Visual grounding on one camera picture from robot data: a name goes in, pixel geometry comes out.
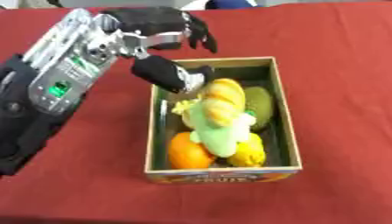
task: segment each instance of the kiwi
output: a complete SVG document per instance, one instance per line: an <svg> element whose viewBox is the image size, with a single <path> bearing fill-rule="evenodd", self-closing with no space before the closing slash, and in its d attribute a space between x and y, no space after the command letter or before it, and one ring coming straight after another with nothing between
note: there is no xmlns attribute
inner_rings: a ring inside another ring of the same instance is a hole
<svg viewBox="0 0 392 224"><path fill-rule="evenodd" d="M250 127L252 131L264 128L274 114L273 99L263 87L247 87L245 92L245 109L255 115L256 122Z"/></svg>

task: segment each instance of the cardboard box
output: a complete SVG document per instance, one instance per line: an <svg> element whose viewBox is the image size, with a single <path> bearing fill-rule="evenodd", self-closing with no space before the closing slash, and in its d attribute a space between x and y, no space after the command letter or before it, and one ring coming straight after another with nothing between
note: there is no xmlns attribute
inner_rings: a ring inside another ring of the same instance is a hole
<svg viewBox="0 0 392 224"><path fill-rule="evenodd" d="M267 159L263 167L212 167L198 170L173 170L166 157L166 146L172 137L189 131L179 115L171 110L178 100L193 99L195 95L172 94L152 87L150 99L150 127L145 159L145 174L160 183L173 182L265 182L285 179L302 170L291 116L273 57L182 59L185 68L209 65L218 78L231 78L243 87L263 86L273 95L276 109L271 122L260 133Z"/></svg>

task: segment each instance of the box rim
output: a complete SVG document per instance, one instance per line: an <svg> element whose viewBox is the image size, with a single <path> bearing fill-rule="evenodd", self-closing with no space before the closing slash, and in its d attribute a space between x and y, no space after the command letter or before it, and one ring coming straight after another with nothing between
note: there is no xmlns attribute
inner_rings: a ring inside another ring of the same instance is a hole
<svg viewBox="0 0 392 224"><path fill-rule="evenodd" d="M151 94L150 94L150 117L149 117L149 130L148 130L148 137L147 137L147 152L144 160L144 173L146 174L158 174L158 173L180 173L180 172L224 172L225 170L230 170L231 172L245 172L245 171L294 171L298 172L303 170L303 165L302 165L302 159L300 157L299 149L298 149L298 142L296 139L296 134L292 125L292 119L291 119L291 112L289 110L288 104L287 104L287 99L286 99L286 94L284 91L283 84L281 82L280 78L280 73L277 69L277 60L276 57L274 56L265 56L265 57L233 57L233 58L203 58L203 59L176 59L174 60L177 63L181 62L190 62L190 61L195 61L197 60L198 62L203 62L203 61L228 61L228 60L269 60L269 63L272 64L274 67L274 70L276 72L276 79L277 79L277 85L282 92L282 103L285 109L285 112L287 114L287 123L289 124L289 129L290 133L292 135L292 146L293 150L296 156L297 160L297 165L292 165L292 166L276 166L276 167L221 167L221 168L206 168L206 169L185 169L185 170L152 170L151 169L151 151L152 151L152 136L153 136L153 129L150 128L150 126L155 127L155 122L154 122L154 116L153 112L151 109L153 108L154 105L154 97L157 94L158 87L155 85L151 84Z"/></svg>

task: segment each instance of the robotic hand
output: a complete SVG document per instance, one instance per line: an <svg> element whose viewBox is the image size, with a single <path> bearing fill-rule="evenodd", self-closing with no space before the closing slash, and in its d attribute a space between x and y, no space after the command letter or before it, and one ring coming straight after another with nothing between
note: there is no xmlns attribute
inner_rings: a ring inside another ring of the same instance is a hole
<svg viewBox="0 0 392 224"><path fill-rule="evenodd" d="M186 71L150 48L178 49L188 38L215 53L204 22L168 7L109 9L93 17L76 9L27 53L0 65L0 176L13 175L64 126L88 90L118 57L131 72L168 91L190 92L211 79L208 66Z"/></svg>

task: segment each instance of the green light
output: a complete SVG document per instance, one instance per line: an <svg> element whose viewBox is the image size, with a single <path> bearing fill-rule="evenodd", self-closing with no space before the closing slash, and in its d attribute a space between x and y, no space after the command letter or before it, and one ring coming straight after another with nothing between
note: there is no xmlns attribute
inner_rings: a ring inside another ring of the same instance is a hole
<svg viewBox="0 0 392 224"><path fill-rule="evenodd" d="M49 87L48 92L58 98L62 97L71 87L67 81L56 81L53 86Z"/></svg>
<svg viewBox="0 0 392 224"><path fill-rule="evenodd" d="M71 60L73 61L73 63L75 63L75 64L85 68L84 63L81 61L79 56L74 55L74 56L71 57Z"/></svg>

